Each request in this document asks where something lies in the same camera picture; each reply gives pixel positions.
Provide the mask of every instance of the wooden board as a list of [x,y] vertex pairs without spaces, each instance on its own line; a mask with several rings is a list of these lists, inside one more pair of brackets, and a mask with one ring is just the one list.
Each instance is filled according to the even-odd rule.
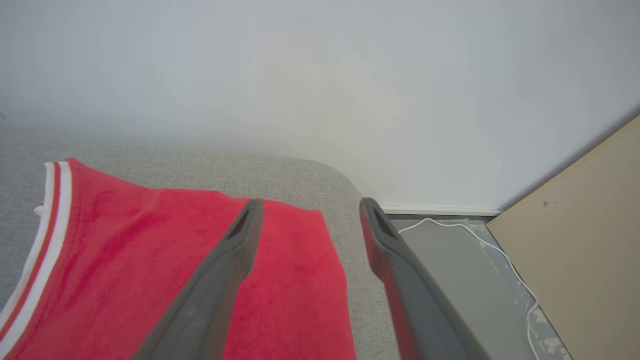
[[640,359],[639,125],[488,224],[575,360]]

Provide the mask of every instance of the gray sofa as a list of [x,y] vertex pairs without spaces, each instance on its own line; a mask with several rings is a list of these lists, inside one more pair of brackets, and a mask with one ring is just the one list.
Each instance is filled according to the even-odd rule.
[[69,140],[0,129],[0,306],[16,285],[38,227],[44,166],[68,157],[149,188],[218,190],[320,209],[342,261],[359,359],[397,359],[382,283],[367,264],[351,181],[322,163],[214,149]]

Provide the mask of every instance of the baseboard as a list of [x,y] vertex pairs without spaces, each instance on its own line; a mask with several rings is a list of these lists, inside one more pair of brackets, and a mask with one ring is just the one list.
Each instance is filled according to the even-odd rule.
[[407,206],[380,204],[387,214],[415,214],[415,215],[468,215],[480,217],[494,217],[504,210],[476,209],[476,208],[439,208],[436,206]]

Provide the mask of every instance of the electrical cord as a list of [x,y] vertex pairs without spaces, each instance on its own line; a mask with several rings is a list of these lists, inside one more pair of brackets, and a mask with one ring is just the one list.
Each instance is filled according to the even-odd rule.
[[405,228],[402,228],[400,230],[398,230],[398,234],[403,232],[403,231],[407,231],[409,229],[413,229],[414,227],[420,226],[420,224],[422,224],[425,221],[430,221],[436,225],[440,225],[440,226],[444,226],[444,227],[464,227],[465,230],[467,230],[471,235],[473,235],[478,241],[480,241],[481,243],[489,246],[490,248],[492,248],[493,250],[496,250],[497,252],[500,252],[502,254],[502,256],[504,256],[505,259],[507,259],[507,262],[509,263],[509,266],[511,267],[511,271],[513,271],[513,273],[516,275],[516,277],[518,278],[518,280],[520,281],[520,284],[522,284],[522,286],[524,286],[525,289],[527,289],[527,291],[531,294],[531,296],[533,297],[533,299],[535,300],[533,306],[531,306],[529,308],[529,310],[527,311],[527,314],[525,315],[526,319],[527,319],[527,329],[526,329],[526,335],[527,335],[527,340],[529,340],[529,347],[531,348],[531,352],[533,353],[533,356],[536,358],[536,360],[540,360],[540,358],[538,357],[538,353],[536,352],[536,349],[533,347],[533,343],[531,342],[531,326],[530,326],[530,321],[529,321],[529,317],[531,316],[531,313],[534,311],[534,309],[536,309],[536,307],[538,307],[538,298],[536,297],[536,295],[533,293],[533,291],[531,291],[531,289],[524,283],[524,281],[522,280],[522,278],[518,275],[518,272],[516,271],[516,269],[513,267],[513,264],[511,263],[511,259],[509,259],[509,256],[507,256],[507,254],[504,253],[504,251],[502,251],[500,248],[493,246],[492,244],[480,239],[480,237],[478,235],[476,235],[471,229],[469,229],[466,225],[464,224],[443,224],[441,222],[437,222],[436,220],[433,220],[432,218],[423,218],[422,220],[420,220],[419,222],[417,222],[416,224],[413,224],[411,226],[407,226]]

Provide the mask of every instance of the floor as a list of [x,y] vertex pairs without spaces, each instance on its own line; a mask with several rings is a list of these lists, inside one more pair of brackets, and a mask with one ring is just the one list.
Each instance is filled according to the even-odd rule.
[[[396,229],[418,220],[392,220]],[[438,220],[467,225],[480,238],[498,245],[485,220]],[[445,291],[493,360],[535,360],[525,333],[533,298],[496,250],[478,242],[462,227],[431,222],[402,233],[403,239]],[[531,341],[540,360],[571,360],[543,311],[531,315]]]

